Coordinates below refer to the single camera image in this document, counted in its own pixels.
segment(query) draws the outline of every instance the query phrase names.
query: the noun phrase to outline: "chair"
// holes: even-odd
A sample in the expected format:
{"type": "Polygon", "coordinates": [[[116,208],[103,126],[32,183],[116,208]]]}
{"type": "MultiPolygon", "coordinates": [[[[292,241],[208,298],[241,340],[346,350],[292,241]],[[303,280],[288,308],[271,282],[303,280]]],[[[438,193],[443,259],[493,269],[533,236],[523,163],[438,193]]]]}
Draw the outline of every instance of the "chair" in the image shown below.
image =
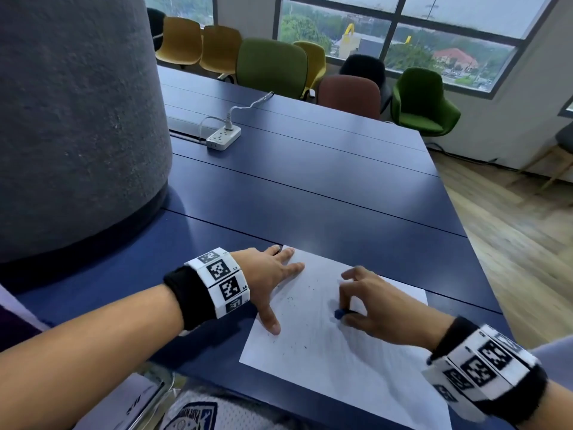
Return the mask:
{"type": "Polygon", "coordinates": [[[311,89],[326,73],[326,54],[324,48],[312,42],[297,41],[294,43],[301,47],[308,58],[308,72],[306,74],[306,85],[304,87],[303,99],[306,99],[311,89]]]}
{"type": "Polygon", "coordinates": [[[155,56],[167,63],[180,65],[196,64],[201,59],[203,44],[201,26],[187,18],[166,16],[163,21],[163,44],[155,56]]]}
{"type": "Polygon", "coordinates": [[[429,137],[448,134],[461,116],[444,97],[440,74],[422,67],[409,67],[400,76],[394,85],[391,112],[396,124],[429,137]]]}
{"type": "Polygon", "coordinates": [[[371,119],[380,118],[380,89],[374,81],[362,77],[334,75],[323,78],[316,103],[371,119]]]}
{"type": "Polygon", "coordinates": [[[155,51],[157,51],[161,48],[161,43],[163,42],[163,19],[165,18],[165,13],[161,12],[161,10],[148,7],[147,17],[149,18],[153,46],[155,51]]]}
{"type": "Polygon", "coordinates": [[[380,113],[386,110],[392,100],[392,90],[386,81],[386,68],[380,59],[364,54],[353,54],[344,61],[339,74],[374,81],[380,89],[380,113]]]}
{"type": "Polygon", "coordinates": [[[543,184],[535,194],[542,192],[547,187],[552,185],[556,179],[562,176],[565,172],[569,170],[573,166],[573,122],[567,125],[565,128],[559,130],[559,132],[555,135],[555,139],[557,140],[557,144],[542,151],[540,154],[537,154],[529,163],[527,163],[524,167],[522,167],[517,174],[525,172],[534,164],[538,163],[545,157],[550,154],[555,154],[560,156],[563,159],[562,165],[559,166],[554,173],[554,175],[543,184]]]}
{"type": "Polygon", "coordinates": [[[203,29],[203,56],[199,64],[207,71],[234,74],[243,38],[238,30],[223,26],[203,29]]]}
{"type": "Polygon", "coordinates": [[[247,38],[237,57],[237,84],[299,99],[308,59],[300,47],[271,39],[247,38]]]}

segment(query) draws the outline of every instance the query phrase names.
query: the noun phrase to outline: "sky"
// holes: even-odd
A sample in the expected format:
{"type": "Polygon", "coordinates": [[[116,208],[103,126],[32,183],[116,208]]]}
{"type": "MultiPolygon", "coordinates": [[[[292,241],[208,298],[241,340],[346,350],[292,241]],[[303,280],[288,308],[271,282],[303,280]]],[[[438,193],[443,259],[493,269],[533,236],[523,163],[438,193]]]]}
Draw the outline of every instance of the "sky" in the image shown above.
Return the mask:
{"type": "MultiPolygon", "coordinates": [[[[331,0],[387,12],[398,0],[331,0]]],[[[540,10],[550,0],[436,0],[432,21],[475,28],[513,38],[525,38],[540,10]]],[[[403,14],[427,18],[434,0],[406,0],[403,14]]]]}

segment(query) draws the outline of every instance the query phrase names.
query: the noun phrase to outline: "wooden floor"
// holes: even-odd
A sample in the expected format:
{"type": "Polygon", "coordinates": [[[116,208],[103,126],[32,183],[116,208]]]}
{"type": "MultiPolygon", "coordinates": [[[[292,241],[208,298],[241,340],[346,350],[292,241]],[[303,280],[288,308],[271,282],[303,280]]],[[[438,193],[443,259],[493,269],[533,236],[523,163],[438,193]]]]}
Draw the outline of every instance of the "wooden floor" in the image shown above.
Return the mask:
{"type": "Polygon", "coordinates": [[[573,185],[432,158],[517,341],[573,334],[573,185]]]}

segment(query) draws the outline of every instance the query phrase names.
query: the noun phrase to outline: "hand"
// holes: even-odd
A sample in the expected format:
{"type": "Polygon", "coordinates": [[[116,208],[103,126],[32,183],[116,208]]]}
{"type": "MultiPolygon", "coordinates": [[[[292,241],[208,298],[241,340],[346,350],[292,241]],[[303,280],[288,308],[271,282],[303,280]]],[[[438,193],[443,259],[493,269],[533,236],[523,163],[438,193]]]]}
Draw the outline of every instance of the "hand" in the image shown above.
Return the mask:
{"type": "Polygon", "coordinates": [[[295,250],[289,248],[279,252],[280,249],[279,245],[274,245],[264,252],[250,248],[231,253],[243,270],[250,289],[250,301],[257,307],[262,325],[273,335],[281,332],[281,325],[270,308],[270,293],[280,282],[300,273],[304,268],[302,262],[283,265],[295,250]]]}
{"type": "Polygon", "coordinates": [[[364,267],[342,273],[353,279],[340,285],[340,308],[349,309],[350,298],[362,300],[368,315],[347,314],[344,324],[386,342],[434,351],[453,323],[451,315],[431,308],[389,284],[364,267]]]}

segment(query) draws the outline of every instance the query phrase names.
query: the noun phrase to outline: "right hand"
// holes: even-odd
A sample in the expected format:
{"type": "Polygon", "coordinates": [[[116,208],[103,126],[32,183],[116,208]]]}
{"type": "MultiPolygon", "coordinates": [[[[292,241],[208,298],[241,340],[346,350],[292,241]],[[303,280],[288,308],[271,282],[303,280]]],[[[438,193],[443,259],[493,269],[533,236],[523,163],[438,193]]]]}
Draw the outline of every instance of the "right hand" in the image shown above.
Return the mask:
{"type": "Polygon", "coordinates": [[[340,308],[349,309],[352,296],[361,299],[367,315],[347,314],[345,325],[386,342],[412,345],[434,351],[454,317],[408,296],[376,273],[358,266],[342,273],[340,308]]]}

